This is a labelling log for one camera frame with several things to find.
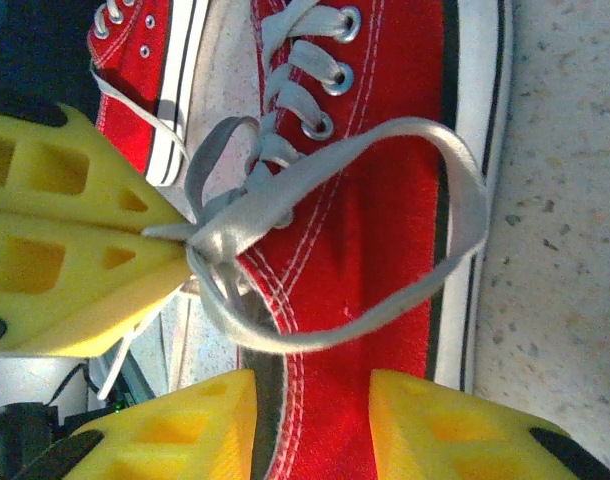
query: shoe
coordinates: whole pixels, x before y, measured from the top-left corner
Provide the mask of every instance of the shoe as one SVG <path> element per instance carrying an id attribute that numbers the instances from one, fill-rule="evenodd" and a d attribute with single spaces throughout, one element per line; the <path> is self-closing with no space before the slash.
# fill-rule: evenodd
<path id="1" fill-rule="evenodd" d="M 108 0 L 87 35 L 101 80 L 96 126 L 155 186 L 175 180 L 185 155 L 206 11 L 207 0 Z"/>
<path id="2" fill-rule="evenodd" d="M 252 478 L 374 479 L 374 369 L 471 389 L 511 4 L 252 10 L 260 124 L 226 119 L 200 146 L 185 183 L 194 227 L 143 233 L 187 242 L 206 314 L 255 368 Z M 248 177 L 203 205 L 243 125 L 259 135 Z"/>

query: speckled floor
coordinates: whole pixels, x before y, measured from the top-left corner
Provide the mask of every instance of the speckled floor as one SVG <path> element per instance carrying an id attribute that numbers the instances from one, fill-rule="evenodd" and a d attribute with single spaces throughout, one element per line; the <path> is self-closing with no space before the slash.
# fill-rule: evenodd
<path id="1" fill-rule="evenodd" d="M 225 116 L 258 113 L 246 2 L 215 3 L 229 23 L 206 32 L 191 151 Z M 514 31 L 475 393 L 558 423 L 610 466 L 610 0 L 514 0 Z M 240 180 L 229 172 L 245 145 L 235 139 L 212 193 Z M 207 349 L 203 367 L 233 365 L 230 346 L 199 333 L 189 351 Z"/>

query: white sole trim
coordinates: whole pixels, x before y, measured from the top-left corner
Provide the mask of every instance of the white sole trim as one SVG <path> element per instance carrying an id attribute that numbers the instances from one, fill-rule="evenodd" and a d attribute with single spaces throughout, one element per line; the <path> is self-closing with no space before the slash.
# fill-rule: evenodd
<path id="1" fill-rule="evenodd" d="M 486 164 L 491 208 L 509 99 L 512 5 L 511 0 L 461 0 L 458 6 L 456 132 L 481 162 L 481 170 Z M 481 252 L 473 262 L 464 262 L 443 290 L 434 381 L 467 392 L 473 390 L 474 382 L 475 320 L 483 257 Z"/>
<path id="2" fill-rule="evenodd" d="M 207 0 L 176 1 L 172 5 L 163 85 L 156 115 L 181 139 L 185 139 L 189 118 L 192 80 L 201 42 Z M 179 149 L 168 136 L 154 133 L 145 178 L 156 186 L 171 185 L 180 170 Z"/>

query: metal eyelet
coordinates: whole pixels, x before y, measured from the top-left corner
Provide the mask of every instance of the metal eyelet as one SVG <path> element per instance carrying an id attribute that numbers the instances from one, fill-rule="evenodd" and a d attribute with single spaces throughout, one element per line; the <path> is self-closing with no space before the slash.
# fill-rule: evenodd
<path id="1" fill-rule="evenodd" d="M 123 23 L 123 20 L 125 20 L 125 15 L 123 15 L 123 12 L 121 12 L 120 10 L 118 11 L 118 17 L 112 17 L 111 15 L 109 15 L 109 21 L 112 22 L 114 25 L 120 25 L 121 23 Z"/>
<path id="2" fill-rule="evenodd" d="M 106 28 L 104 32 L 101 32 L 100 30 L 95 28 L 94 35 L 96 35 L 96 38 L 100 40 L 105 40 L 107 37 L 109 37 L 109 29 Z"/>
<path id="3" fill-rule="evenodd" d="M 346 63 L 338 62 L 338 66 L 341 68 L 340 73 L 336 76 L 336 83 L 323 83 L 323 89 L 333 97 L 344 94 L 350 89 L 354 83 L 354 71 L 352 67 Z"/>
<path id="4" fill-rule="evenodd" d="M 345 30 L 334 38 L 340 43 L 349 43 L 356 38 L 361 29 L 361 12 L 356 7 L 341 8 L 341 13 L 345 15 Z"/>
<path id="5" fill-rule="evenodd" d="M 323 112 L 323 118 L 316 128 L 312 128 L 305 122 L 301 122 L 301 129 L 303 130 L 303 133 L 312 140 L 324 142 L 334 133 L 334 123 L 329 115 Z"/>

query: shoelace bow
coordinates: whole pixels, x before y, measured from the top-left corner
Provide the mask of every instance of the shoelace bow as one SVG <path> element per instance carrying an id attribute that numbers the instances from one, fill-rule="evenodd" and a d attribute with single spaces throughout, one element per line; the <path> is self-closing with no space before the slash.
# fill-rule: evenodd
<path id="1" fill-rule="evenodd" d="M 198 279 L 205 312 L 219 330 L 242 346 L 278 354 L 329 348 L 387 325 L 438 291 L 459 263 L 484 244 L 487 235 L 488 207 L 482 176 L 465 143 L 443 125 L 422 118 L 398 118 L 339 140 L 309 156 L 297 152 L 287 139 L 276 133 L 279 107 L 297 115 L 304 131 L 307 128 L 316 131 L 320 129 L 319 125 L 325 127 L 324 122 L 329 119 L 314 97 L 289 79 L 292 69 L 298 67 L 324 84 L 336 82 L 341 66 L 327 52 L 310 42 L 297 40 L 287 63 L 273 71 L 270 67 L 273 54 L 289 38 L 337 37 L 346 32 L 347 16 L 335 8 L 317 5 L 318 1 L 294 0 L 283 11 L 263 20 L 262 62 L 266 72 L 263 103 L 264 111 L 269 113 L 262 117 L 260 125 L 250 117 L 223 120 L 194 154 L 185 179 L 185 194 L 196 216 L 196 224 L 156 226 L 143 231 L 143 235 L 185 242 L 187 261 Z M 98 75 L 95 78 L 106 94 L 124 101 L 157 128 L 166 129 L 172 140 L 182 145 L 180 138 L 155 116 L 125 99 Z M 254 152 L 245 163 L 248 177 L 242 187 L 203 206 L 205 181 L 240 125 L 250 126 L 258 135 Z M 452 229 L 447 258 L 417 283 L 395 292 L 346 325 L 290 335 L 259 326 L 243 310 L 236 283 L 245 274 L 240 271 L 236 257 L 272 228 L 289 223 L 292 208 L 298 202 L 358 158 L 370 145 L 396 136 L 422 137 L 433 143 L 444 159 Z M 283 169 L 273 175 L 268 163 Z"/>

